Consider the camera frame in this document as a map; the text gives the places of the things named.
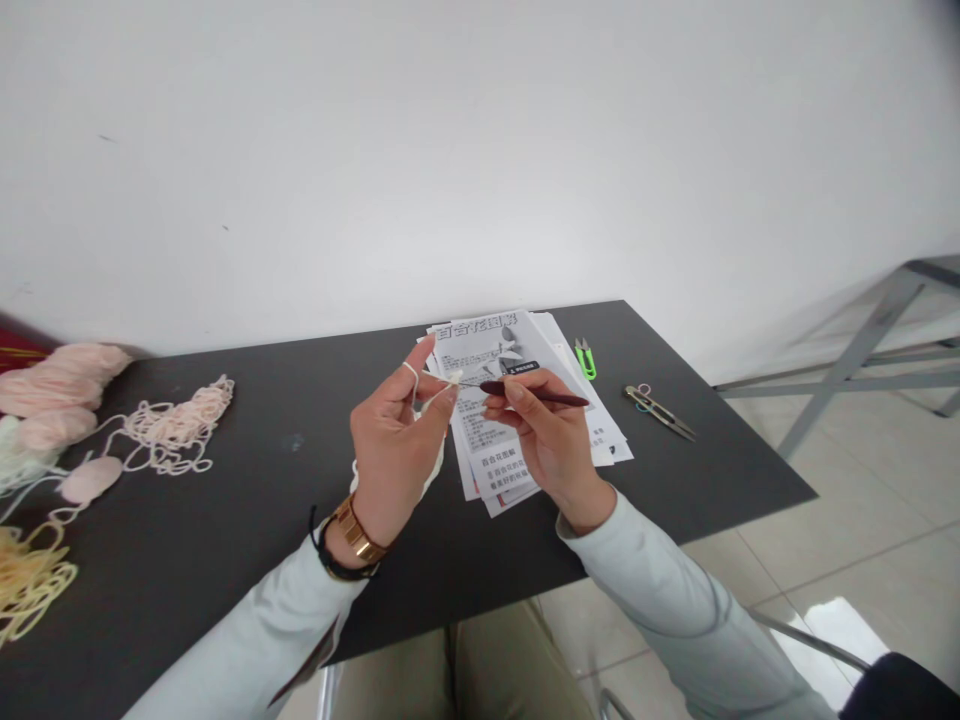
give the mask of stack of papers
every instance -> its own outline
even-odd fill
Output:
[[[526,310],[454,320],[427,328],[437,344],[427,360],[431,372],[479,385],[538,367],[554,372],[574,393],[590,400],[587,427],[597,467],[633,459],[627,440],[590,383],[550,313]],[[523,462],[516,430],[483,419],[487,394],[462,387],[451,419],[460,480],[467,500],[483,500],[496,517],[540,491]]]

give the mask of black bracelet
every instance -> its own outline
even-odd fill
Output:
[[[347,582],[366,580],[376,575],[377,570],[380,568],[380,563],[363,568],[344,567],[337,562],[337,559],[333,557],[333,554],[327,549],[327,528],[330,527],[330,521],[333,519],[332,515],[320,523],[320,542],[317,542],[317,539],[313,536],[313,523],[316,513],[317,506],[314,505],[310,508],[310,520],[308,521],[307,529],[310,534],[310,542],[312,542],[313,547],[316,548],[317,557],[320,558],[320,562],[326,571],[337,580],[345,580]]]

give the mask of dark red crochet hook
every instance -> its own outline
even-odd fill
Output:
[[[464,387],[479,387],[487,395],[496,395],[497,397],[507,396],[507,389],[499,380],[487,380],[479,385],[468,385],[467,383],[461,383],[461,385]],[[576,395],[558,395],[557,393],[547,392],[546,390],[540,390],[539,388],[527,389],[533,393],[535,398],[544,400],[546,402],[555,402],[560,403],[561,405],[570,405],[571,407],[586,407],[590,404],[590,401],[586,398],[577,397]]]

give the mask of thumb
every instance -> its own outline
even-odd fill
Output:
[[[527,421],[527,425],[541,440],[549,441],[563,422],[550,412],[527,388],[515,380],[505,380],[507,400],[517,414]]]
[[[431,444],[439,445],[450,424],[453,409],[457,406],[458,390],[458,386],[449,385],[430,398],[424,406],[423,415],[410,426],[411,434],[426,436]]]

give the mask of table top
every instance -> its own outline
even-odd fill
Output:
[[[602,468],[641,511],[686,543],[816,494],[625,302],[552,311],[586,337],[601,399],[636,460]],[[124,474],[67,530],[73,585],[22,640],[0,650],[0,716],[118,718],[265,573],[297,548],[310,506],[345,497],[350,410],[430,323],[355,335],[143,360],[107,389],[101,418],[142,399],[182,402],[221,373],[233,404],[202,474]],[[622,396],[647,382],[698,433],[690,444]],[[72,448],[63,467],[105,434]],[[377,580],[354,603],[343,660],[584,577],[554,533],[543,493],[491,519],[466,502],[447,438],[443,469]],[[33,493],[13,524],[55,503]]]

